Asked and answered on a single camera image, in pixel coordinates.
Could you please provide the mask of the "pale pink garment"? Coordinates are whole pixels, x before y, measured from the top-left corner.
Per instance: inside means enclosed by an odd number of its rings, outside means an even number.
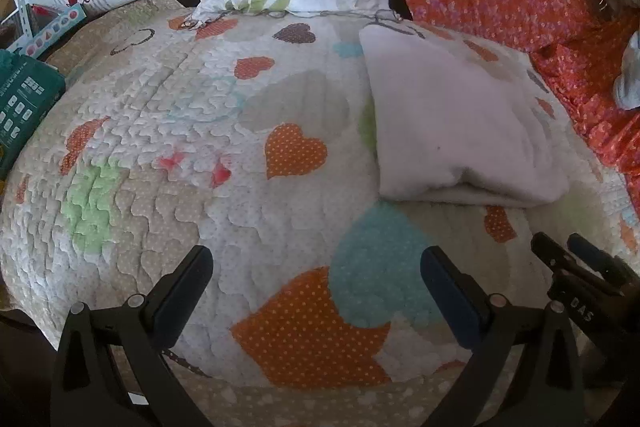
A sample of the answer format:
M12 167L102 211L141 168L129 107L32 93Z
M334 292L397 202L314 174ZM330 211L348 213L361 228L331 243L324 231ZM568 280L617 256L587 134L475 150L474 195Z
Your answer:
M359 38L383 198L533 207L568 191L523 54L440 28Z

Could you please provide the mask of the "grey white crumpled clothes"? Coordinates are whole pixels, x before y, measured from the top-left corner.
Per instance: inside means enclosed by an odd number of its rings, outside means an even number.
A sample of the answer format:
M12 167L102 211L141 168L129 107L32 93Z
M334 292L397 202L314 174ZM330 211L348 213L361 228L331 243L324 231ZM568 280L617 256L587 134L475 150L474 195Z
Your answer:
M624 111L640 108L640 35L635 31L625 48L620 75L613 85L613 99Z

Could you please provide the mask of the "red floral bed sheet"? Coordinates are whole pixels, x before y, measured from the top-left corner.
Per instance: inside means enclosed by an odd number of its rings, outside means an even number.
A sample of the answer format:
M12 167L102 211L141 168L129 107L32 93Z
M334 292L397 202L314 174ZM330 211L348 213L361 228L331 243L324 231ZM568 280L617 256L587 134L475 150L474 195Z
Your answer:
M634 208L639 207L639 112L615 105L613 85L638 27L638 11L627 9L600 28L529 54L576 134L602 164L624 176Z

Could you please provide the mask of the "heart patterned quilt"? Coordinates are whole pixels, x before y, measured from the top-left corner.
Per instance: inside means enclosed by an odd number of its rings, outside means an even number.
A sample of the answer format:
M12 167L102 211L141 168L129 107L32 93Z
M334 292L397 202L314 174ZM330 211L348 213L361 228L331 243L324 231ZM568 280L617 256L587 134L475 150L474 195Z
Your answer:
M579 233L629 265L639 220L623 178L575 134L522 52L378 16L523 91L570 190L519 210L378 194L367 19L224 17L182 28L174 0L87 24L50 59L67 80L1 204L1 305L51 343L70 306L147 293L194 245L214 271L171 369L218 426L416 426L460 375L420 276L436 244L486 291L540 307L542 231Z

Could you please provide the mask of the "teal printed box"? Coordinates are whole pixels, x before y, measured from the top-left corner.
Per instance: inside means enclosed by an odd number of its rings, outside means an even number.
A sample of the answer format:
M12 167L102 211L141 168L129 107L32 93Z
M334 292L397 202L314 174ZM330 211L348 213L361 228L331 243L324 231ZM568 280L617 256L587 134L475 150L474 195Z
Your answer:
M0 141L1 181L43 117L66 89L57 69L39 60L1 50Z

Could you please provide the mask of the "colourful shapes toy box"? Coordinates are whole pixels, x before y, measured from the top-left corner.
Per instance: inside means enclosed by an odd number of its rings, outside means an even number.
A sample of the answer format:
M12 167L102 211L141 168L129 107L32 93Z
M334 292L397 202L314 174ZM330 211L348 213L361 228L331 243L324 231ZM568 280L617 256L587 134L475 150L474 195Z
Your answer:
M10 54L38 59L87 17L81 4L67 7L34 36L23 34L6 50Z

